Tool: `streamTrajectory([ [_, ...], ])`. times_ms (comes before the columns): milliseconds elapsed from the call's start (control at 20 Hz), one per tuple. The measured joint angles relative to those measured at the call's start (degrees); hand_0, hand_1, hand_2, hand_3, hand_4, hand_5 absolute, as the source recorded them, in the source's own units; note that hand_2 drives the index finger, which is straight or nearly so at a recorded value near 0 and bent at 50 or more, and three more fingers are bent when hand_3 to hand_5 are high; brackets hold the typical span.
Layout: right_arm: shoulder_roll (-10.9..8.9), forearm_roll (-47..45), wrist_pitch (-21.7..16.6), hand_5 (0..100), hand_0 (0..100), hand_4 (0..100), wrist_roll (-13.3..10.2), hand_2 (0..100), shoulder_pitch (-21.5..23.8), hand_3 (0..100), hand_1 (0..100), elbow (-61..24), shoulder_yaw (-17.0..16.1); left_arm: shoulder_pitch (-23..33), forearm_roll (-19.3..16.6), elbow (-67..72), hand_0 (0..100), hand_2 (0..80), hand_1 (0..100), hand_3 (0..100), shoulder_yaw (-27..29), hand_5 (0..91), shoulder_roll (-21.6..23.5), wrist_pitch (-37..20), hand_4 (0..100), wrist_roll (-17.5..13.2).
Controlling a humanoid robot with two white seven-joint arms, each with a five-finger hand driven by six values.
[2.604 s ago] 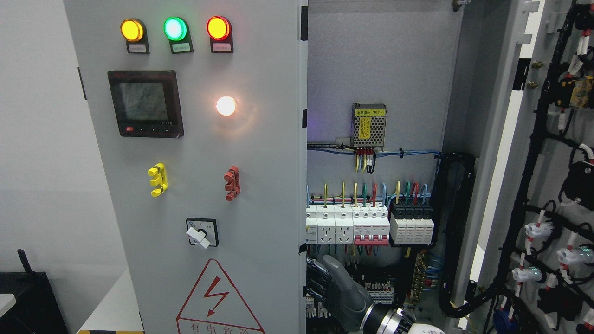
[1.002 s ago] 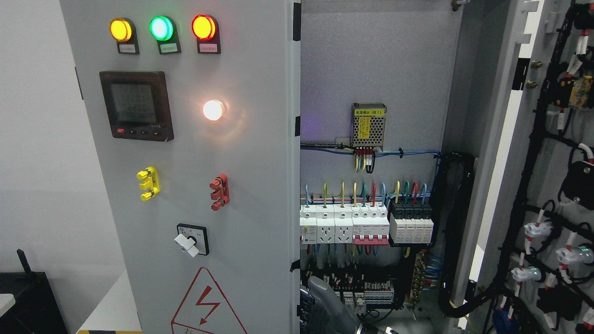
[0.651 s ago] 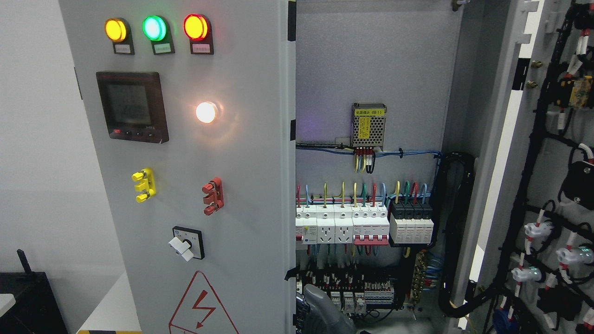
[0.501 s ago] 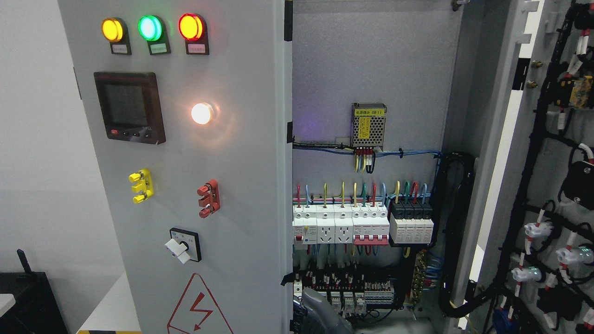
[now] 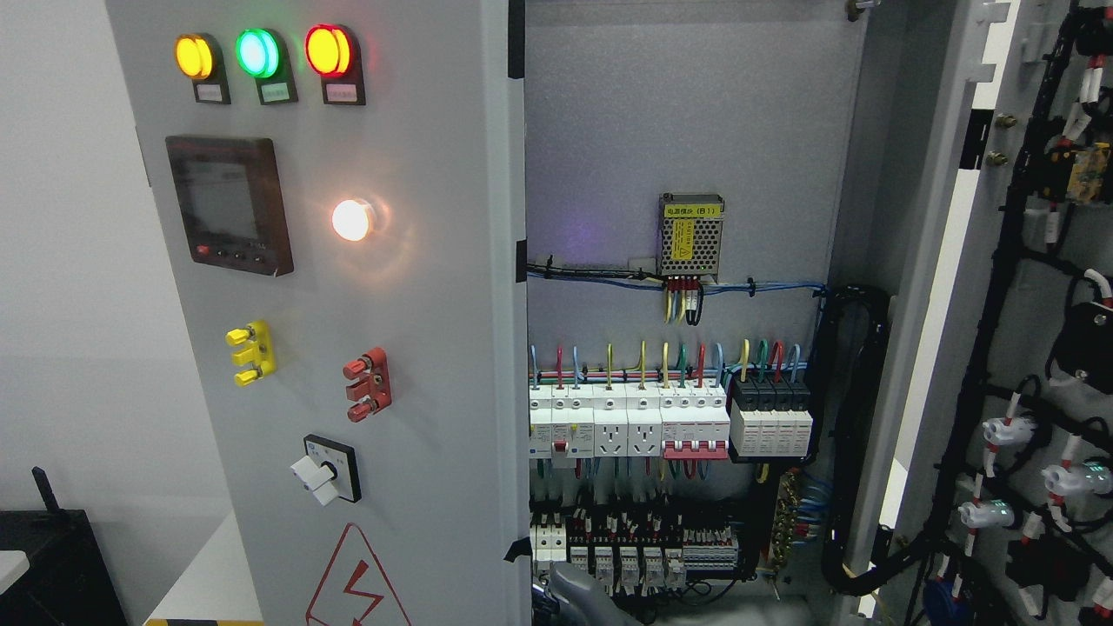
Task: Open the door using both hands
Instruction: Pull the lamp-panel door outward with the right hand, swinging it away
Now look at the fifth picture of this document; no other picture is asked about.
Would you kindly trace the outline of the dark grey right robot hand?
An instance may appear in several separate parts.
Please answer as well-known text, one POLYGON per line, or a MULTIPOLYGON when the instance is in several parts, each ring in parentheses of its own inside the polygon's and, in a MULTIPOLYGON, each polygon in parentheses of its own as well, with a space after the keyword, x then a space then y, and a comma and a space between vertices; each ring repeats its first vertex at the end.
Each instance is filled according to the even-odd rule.
POLYGON ((572 563, 552 563, 545 581, 531 586, 533 625, 637 625, 603 586, 572 563))

